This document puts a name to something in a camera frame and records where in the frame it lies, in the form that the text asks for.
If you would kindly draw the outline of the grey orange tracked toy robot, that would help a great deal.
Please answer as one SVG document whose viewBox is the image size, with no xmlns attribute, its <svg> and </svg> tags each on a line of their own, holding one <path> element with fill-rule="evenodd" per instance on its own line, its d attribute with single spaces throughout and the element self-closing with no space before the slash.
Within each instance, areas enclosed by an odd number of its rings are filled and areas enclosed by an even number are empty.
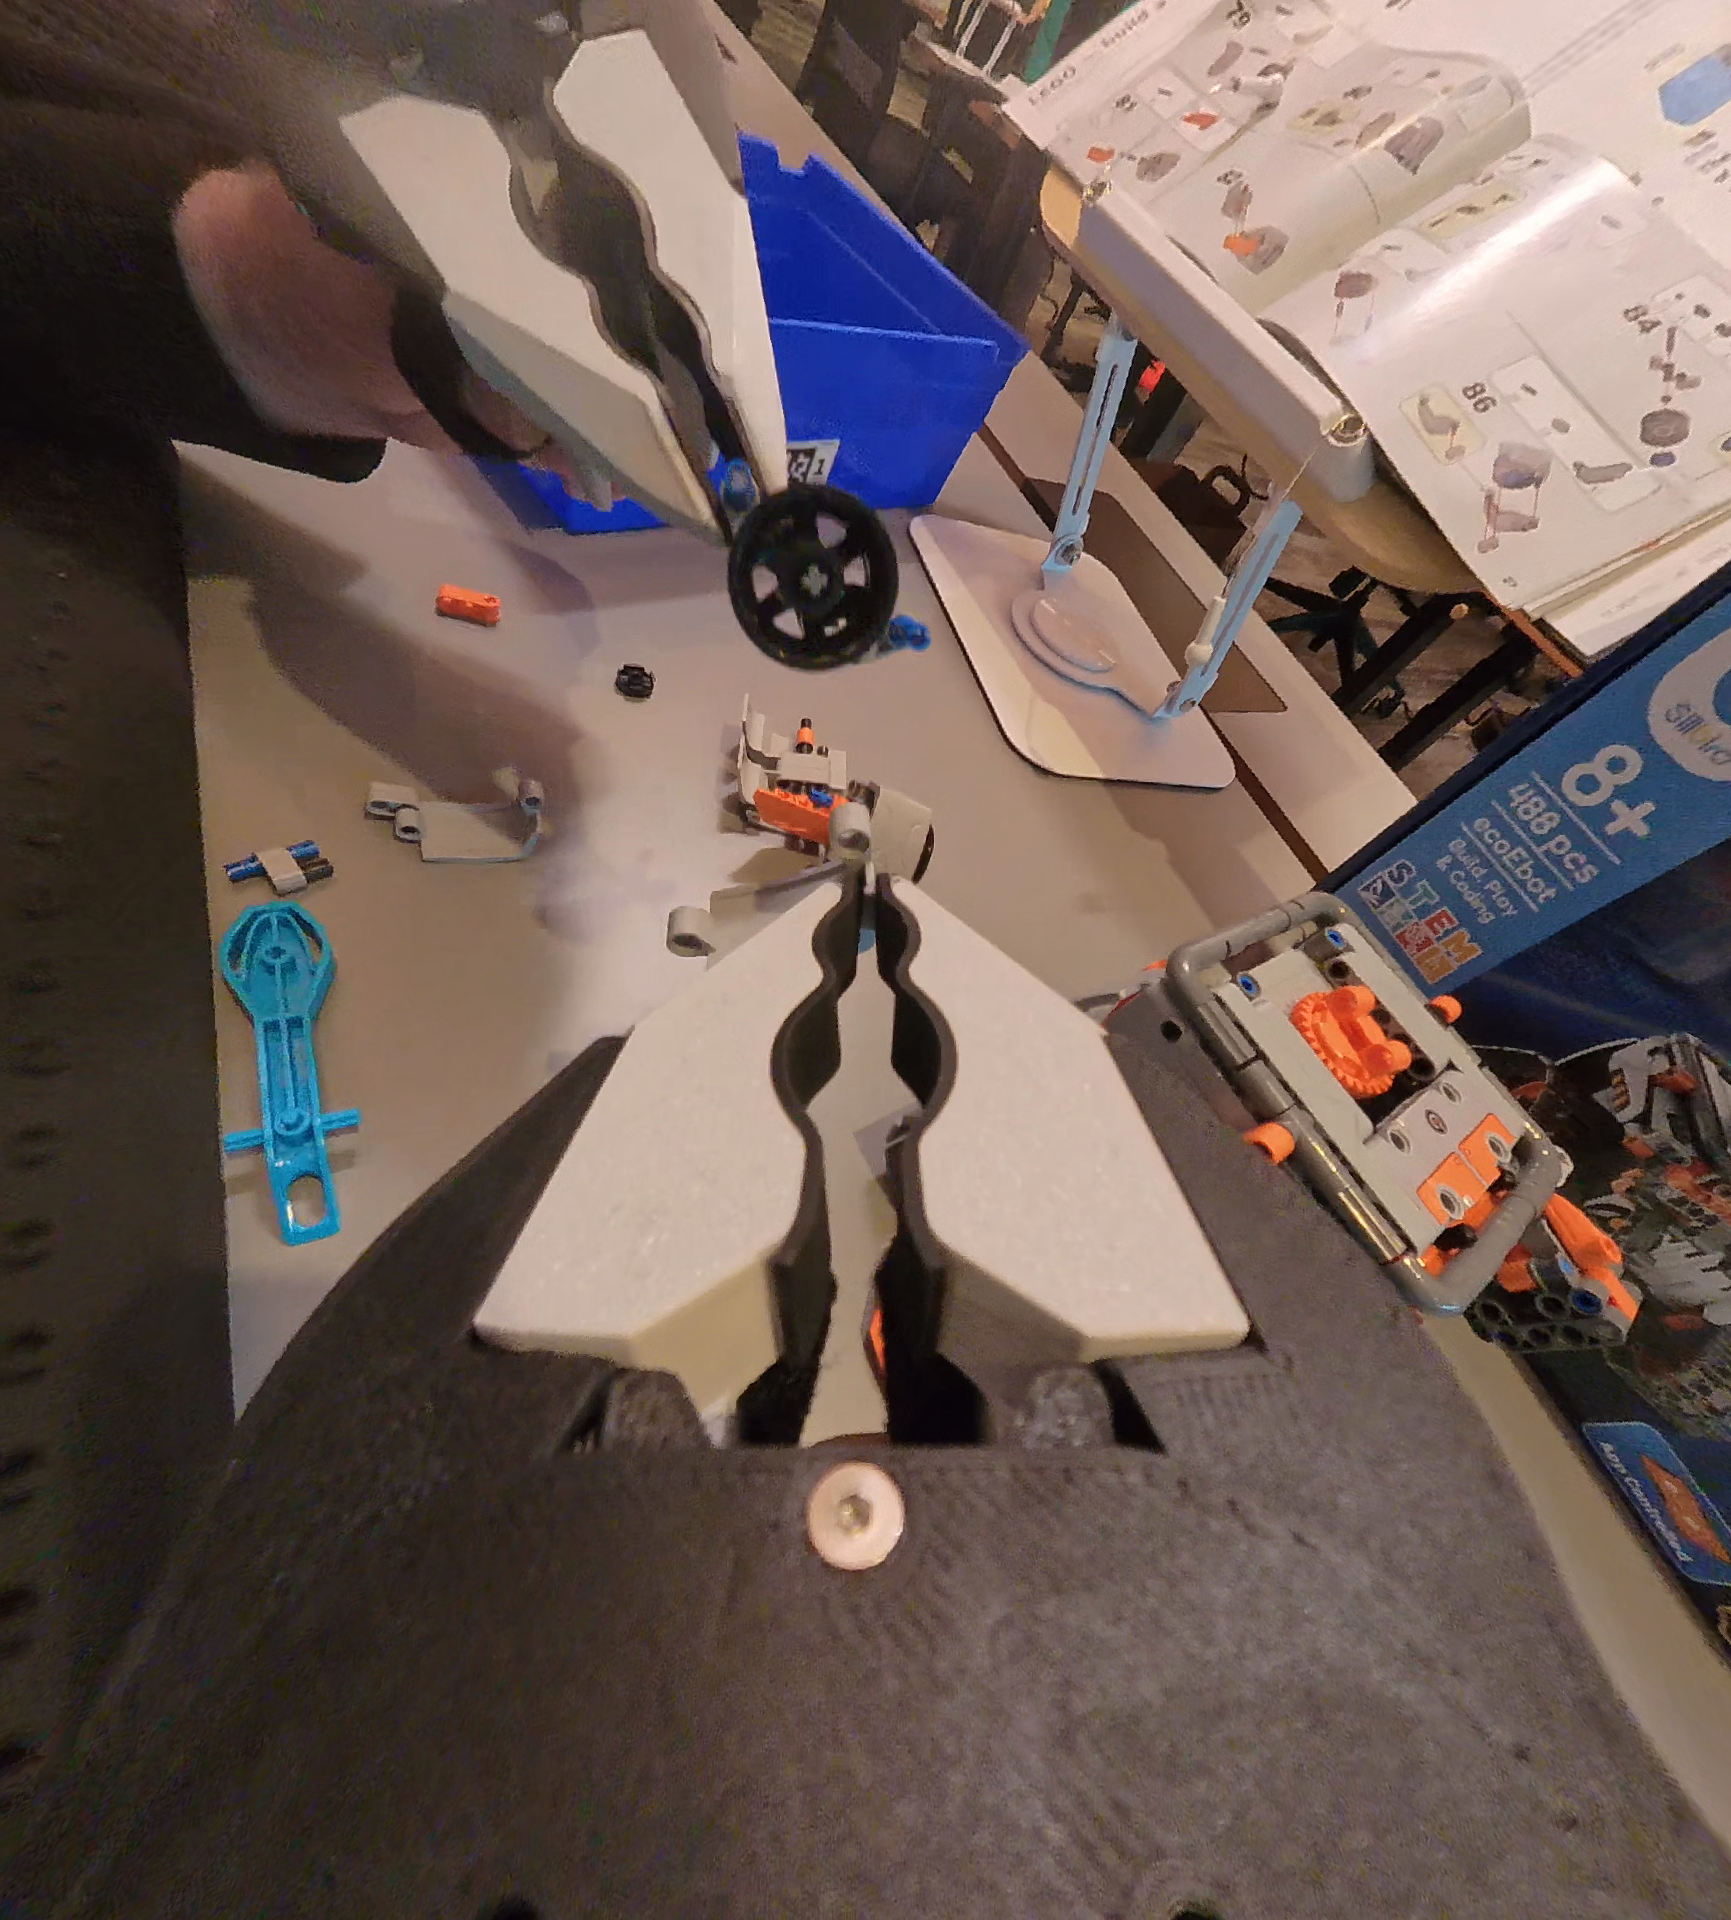
<svg viewBox="0 0 1731 1920">
<path fill-rule="evenodd" d="M 1194 1042 L 1286 1169 L 1420 1319 L 1458 1317 L 1500 1351 L 1600 1351 L 1642 1289 L 1614 1237 L 1562 1195 L 1572 1163 L 1326 892 L 1188 939 L 1076 1001 L 1100 1030 Z"/>
</svg>

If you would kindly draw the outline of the white instruction sheet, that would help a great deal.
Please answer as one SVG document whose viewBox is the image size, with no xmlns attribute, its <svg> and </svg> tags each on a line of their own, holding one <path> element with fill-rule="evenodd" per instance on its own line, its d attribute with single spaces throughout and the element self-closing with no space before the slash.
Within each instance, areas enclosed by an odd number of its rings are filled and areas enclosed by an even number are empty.
<svg viewBox="0 0 1731 1920">
<path fill-rule="evenodd" d="M 1592 647 L 1731 560 L 1731 4 L 1130 4 L 1006 112 L 1502 609 Z"/>
</svg>

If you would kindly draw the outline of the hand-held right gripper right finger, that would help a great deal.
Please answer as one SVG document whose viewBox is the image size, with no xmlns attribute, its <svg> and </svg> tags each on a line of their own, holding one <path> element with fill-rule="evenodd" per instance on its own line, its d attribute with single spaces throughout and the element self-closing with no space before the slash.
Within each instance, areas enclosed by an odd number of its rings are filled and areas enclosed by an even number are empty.
<svg viewBox="0 0 1731 1920">
<path fill-rule="evenodd" d="M 1212 1242 L 1102 1030 L 909 880 L 889 884 L 889 1350 L 966 1378 L 1240 1346 Z"/>
</svg>

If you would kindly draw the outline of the person's left hand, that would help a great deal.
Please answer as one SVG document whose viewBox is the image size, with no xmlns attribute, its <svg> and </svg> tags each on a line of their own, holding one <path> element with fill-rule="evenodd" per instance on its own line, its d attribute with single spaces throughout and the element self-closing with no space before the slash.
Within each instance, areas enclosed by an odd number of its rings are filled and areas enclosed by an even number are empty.
<svg viewBox="0 0 1731 1920">
<path fill-rule="evenodd" d="M 197 177 L 173 241 L 193 308 L 265 425 L 461 450 L 397 367 L 395 285 L 323 243 L 265 161 Z"/>
</svg>

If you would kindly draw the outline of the grey curved panel piece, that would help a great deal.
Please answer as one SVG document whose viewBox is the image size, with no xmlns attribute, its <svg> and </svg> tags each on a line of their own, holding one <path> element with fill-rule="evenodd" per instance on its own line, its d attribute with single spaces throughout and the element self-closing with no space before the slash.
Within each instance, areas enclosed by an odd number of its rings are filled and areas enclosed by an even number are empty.
<svg viewBox="0 0 1731 1920">
<path fill-rule="evenodd" d="M 493 774 L 495 797 L 421 797 L 409 786 L 373 779 L 363 818 L 389 825 L 427 866 L 503 866 L 533 856 L 543 838 L 543 788 L 513 767 Z"/>
</svg>

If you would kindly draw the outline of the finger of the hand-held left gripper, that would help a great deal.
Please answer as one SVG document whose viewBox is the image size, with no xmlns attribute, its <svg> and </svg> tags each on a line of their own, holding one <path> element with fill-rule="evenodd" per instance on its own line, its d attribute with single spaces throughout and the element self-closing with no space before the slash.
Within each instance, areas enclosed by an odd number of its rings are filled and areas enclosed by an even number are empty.
<svg viewBox="0 0 1731 1920">
<path fill-rule="evenodd" d="M 671 524 L 723 539 L 655 379 L 603 333 L 589 285 L 533 240 L 477 109 L 409 91 L 339 116 L 401 258 L 437 287 L 467 367 L 577 464 Z"/>
<path fill-rule="evenodd" d="M 727 61 L 709 23 L 581 23 L 547 90 L 549 203 L 607 335 L 645 363 L 681 448 L 789 482 L 781 388 Z"/>
</svg>

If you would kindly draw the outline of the white desk stand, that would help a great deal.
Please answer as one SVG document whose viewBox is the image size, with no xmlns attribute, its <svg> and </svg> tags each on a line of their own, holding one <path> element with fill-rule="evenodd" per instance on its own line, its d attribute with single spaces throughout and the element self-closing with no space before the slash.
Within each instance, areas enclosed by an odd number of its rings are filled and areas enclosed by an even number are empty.
<svg viewBox="0 0 1731 1920">
<path fill-rule="evenodd" d="M 911 520 L 911 539 L 1018 755 L 1064 778 L 1216 791 L 1232 779 L 1232 759 L 1202 702 L 1298 524 L 1296 482 L 1312 478 L 1338 502 L 1368 487 L 1364 430 L 1122 190 L 1084 185 L 1062 248 L 1108 299 L 1108 313 L 1050 529 L 1022 536 L 932 512 Z M 1208 608 L 1186 618 L 1178 663 L 1126 588 L 1084 550 L 1138 341 L 1180 372 L 1206 372 L 1288 458 L 1288 480 L 1268 491 L 1260 528 L 1240 543 Z"/>
</svg>

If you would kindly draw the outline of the blue robot kit box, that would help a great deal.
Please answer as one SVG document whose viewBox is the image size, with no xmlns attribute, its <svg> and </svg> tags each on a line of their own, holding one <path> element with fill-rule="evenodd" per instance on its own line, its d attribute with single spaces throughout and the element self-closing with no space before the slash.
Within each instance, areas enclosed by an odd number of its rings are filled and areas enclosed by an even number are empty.
<svg viewBox="0 0 1731 1920">
<path fill-rule="evenodd" d="M 1731 562 L 1322 881 L 1476 1043 L 1731 1064 Z"/>
</svg>

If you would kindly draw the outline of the blue plastic storage bin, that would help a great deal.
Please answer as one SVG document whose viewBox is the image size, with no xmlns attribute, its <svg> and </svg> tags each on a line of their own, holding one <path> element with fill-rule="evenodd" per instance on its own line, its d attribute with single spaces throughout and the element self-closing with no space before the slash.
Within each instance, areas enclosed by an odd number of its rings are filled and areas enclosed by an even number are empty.
<svg viewBox="0 0 1731 1920">
<path fill-rule="evenodd" d="M 823 158 L 737 143 L 791 478 L 924 512 L 1024 355 L 1020 331 Z"/>
</svg>

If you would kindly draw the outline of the blue plastic separator tool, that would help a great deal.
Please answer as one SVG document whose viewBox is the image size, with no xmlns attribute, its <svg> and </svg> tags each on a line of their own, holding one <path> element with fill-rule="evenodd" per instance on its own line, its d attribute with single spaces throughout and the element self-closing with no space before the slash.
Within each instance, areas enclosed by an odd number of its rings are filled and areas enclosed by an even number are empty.
<svg viewBox="0 0 1731 1920">
<path fill-rule="evenodd" d="M 327 1139 L 359 1110 L 321 1103 L 315 1021 L 335 977 L 323 925 L 295 900 L 249 906 L 219 945 L 219 976 L 253 1027 L 259 1123 L 221 1134 L 225 1155 L 259 1154 L 285 1244 L 341 1229 Z"/>
</svg>

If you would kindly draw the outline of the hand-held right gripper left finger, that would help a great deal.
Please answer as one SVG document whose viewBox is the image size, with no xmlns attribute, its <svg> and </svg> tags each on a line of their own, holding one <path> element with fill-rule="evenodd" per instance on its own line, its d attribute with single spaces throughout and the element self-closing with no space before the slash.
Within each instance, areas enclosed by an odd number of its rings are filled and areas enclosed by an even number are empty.
<svg viewBox="0 0 1731 1920">
<path fill-rule="evenodd" d="M 755 1378 L 781 1356 L 767 1263 L 807 1148 L 771 1058 L 823 979 L 811 936 L 841 900 L 811 886 L 631 1030 L 477 1308 L 481 1339 L 677 1378 Z"/>
</svg>

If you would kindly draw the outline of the black wheel hub assembly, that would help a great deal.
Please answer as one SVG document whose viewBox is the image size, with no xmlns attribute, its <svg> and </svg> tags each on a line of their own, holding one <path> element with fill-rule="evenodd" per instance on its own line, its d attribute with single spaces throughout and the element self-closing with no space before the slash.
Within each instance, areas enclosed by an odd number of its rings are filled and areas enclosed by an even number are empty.
<svg viewBox="0 0 1731 1920">
<path fill-rule="evenodd" d="M 899 557 L 877 510 L 829 483 L 789 482 L 735 525 L 727 588 L 767 657 L 827 671 L 891 647 Z"/>
</svg>

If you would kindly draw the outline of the person's left forearm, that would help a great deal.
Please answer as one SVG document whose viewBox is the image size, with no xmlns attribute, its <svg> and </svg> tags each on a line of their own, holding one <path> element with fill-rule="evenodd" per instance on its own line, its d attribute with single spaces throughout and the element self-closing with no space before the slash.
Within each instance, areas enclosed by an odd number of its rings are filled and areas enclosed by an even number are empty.
<svg viewBox="0 0 1731 1920">
<path fill-rule="evenodd" d="M 187 54 L 123 4 L 0 4 L 0 427 L 363 478 L 383 441 L 265 424 L 191 301 L 173 216 L 239 151 Z"/>
</svg>

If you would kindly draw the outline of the dark grey orange block assembly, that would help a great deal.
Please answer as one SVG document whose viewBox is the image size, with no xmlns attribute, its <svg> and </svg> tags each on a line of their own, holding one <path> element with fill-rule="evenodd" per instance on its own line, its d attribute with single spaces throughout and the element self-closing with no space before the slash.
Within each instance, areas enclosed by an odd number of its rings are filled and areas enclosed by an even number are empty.
<svg viewBox="0 0 1731 1920">
<path fill-rule="evenodd" d="M 731 753 L 731 808 L 743 827 L 769 834 L 823 864 L 869 866 L 916 881 L 934 849 L 930 808 L 895 786 L 849 775 L 843 749 L 809 718 L 777 731 L 747 699 Z"/>
</svg>

